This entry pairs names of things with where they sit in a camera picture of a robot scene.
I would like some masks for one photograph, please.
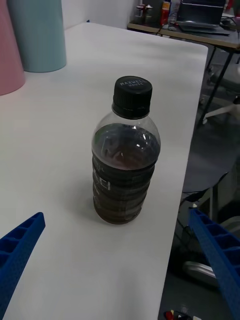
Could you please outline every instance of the brown liquid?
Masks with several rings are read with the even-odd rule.
[[[142,128],[114,123],[99,131],[92,146],[94,207],[105,221],[125,224],[142,209],[160,146]]]

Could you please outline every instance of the black bottle cap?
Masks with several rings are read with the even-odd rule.
[[[115,83],[112,110],[120,117],[140,119],[149,114],[153,87],[148,80],[127,75]]]

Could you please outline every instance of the plastic bottle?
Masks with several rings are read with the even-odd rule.
[[[140,213],[161,142],[148,116],[153,87],[137,76],[115,83],[112,112],[92,138],[93,202],[98,215],[125,224]]]

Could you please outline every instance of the laptop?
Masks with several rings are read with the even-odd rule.
[[[176,22],[194,29],[220,28],[224,6],[225,0],[182,0]]]

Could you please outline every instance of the blue plastic object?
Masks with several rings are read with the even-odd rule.
[[[44,228],[39,212],[0,239],[0,320]]]
[[[235,319],[240,320],[240,240],[197,209],[189,225],[212,267]]]

